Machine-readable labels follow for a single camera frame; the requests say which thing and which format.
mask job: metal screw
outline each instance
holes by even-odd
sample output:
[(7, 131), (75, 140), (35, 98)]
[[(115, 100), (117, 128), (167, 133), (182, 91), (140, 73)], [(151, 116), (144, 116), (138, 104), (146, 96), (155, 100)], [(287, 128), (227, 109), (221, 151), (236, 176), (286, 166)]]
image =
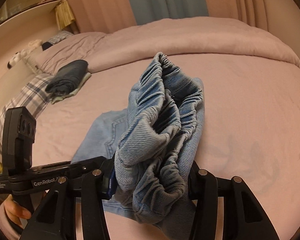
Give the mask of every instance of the metal screw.
[(58, 179), (58, 182), (59, 182), (60, 184), (65, 183), (66, 181), (67, 181), (67, 178), (66, 178), (66, 177), (60, 177), (60, 178)]
[(208, 174), (208, 172), (207, 172), (206, 170), (204, 170), (204, 169), (200, 169), (200, 170), (198, 171), (198, 173), (199, 173), (201, 176), (205, 176), (205, 175)]
[(242, 179), (241, 179), (240, 177), (238, 177), (238, 176), (235, 176), (235, 177), (233, 178), (233, 180), (234, 180), (236, 183), (241, 183), (241, 182), (242, 182)]
[(94, 170), (94, 171), (92, 172), (92, 174), (93, 174), (94, 176), (99, 176), (99, 175), (101, 174), (101, 170), (96, 169), (96, 170)]

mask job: stuffed animal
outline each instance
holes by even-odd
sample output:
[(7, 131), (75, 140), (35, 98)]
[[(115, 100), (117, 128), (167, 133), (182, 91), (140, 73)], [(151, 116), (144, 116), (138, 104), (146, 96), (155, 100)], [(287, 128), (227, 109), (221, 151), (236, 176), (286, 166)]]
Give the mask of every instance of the stuffed animal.
[(25, 56), (29, 55), (36, 48), (40, 47), (41, 44), (42, 44), (42, 40), (30, 41), (24, 49), (22, 49), (21, 51), (17, 52), (16, 54), (14, 54), (11, 57), (11, 59), (8, 62), (8, 65), (7, 65), (8, 69), (11, 69), (13, 66), (15, 66)]

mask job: blue denim jeans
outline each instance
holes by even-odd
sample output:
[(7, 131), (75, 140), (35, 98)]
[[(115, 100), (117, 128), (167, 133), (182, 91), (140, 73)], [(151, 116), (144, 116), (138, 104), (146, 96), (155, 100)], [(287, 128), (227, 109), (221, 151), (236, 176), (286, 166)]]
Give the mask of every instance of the blue denim jeans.
[(202, 82), (157, 53), (132, 87), (128, 108), (98, 117), (73, 162), (115, 152), (119, 187), (105, 210), (188, 239), (195, 206), (187, 178), (203, 120)]

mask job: bed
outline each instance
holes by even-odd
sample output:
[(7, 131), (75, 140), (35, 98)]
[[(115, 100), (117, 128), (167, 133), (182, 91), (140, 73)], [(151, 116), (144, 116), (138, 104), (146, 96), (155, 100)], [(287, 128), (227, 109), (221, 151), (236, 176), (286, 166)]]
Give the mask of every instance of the bed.
[[(71, 160), (95, 118), (127, 107), (132, 85), (159, 51), (203, 81), (200, 168), (241, 176), (280, 239), (289, 240), (300, 226), (300, 60), (278, 38), (235, 19), (163, 19), (112, 34), (81, 33), (35, 54), (49, 74), (84, 59), (92, 76), (76, 96), (46, 104), (38, 116), (33, 165)], [(106, 220), (111, 239), (166, 239), (151, 225), (111, 213)], [(78, 239), (80, 228), (78, 219)]]

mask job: plaid fabric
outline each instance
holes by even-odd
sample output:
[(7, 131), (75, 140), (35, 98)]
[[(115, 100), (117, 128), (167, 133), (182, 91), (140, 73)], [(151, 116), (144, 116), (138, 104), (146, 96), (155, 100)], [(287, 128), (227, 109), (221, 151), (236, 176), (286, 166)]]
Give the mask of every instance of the plaid fabric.
[(17, 96), (2, 108), (0, 111), (0, 143), (2, 143), (3, 124), (7, 110), (9, 108), (25, 106), (33, 117), (37, 119), (49, 102), (49, 96), (44, 90), (51, 78), (53, 76), (46, 73), (36, 76)]
[(70, 36), (73, 36), (73, 34), (67, 31), (61, 31), (58, 34), (51, 37), (50, 39), (48, 39), (46, 42), (49, 42), (54, 45), (59, 43), (60, 41), (65, 40), (66, 38), (69, 38)]

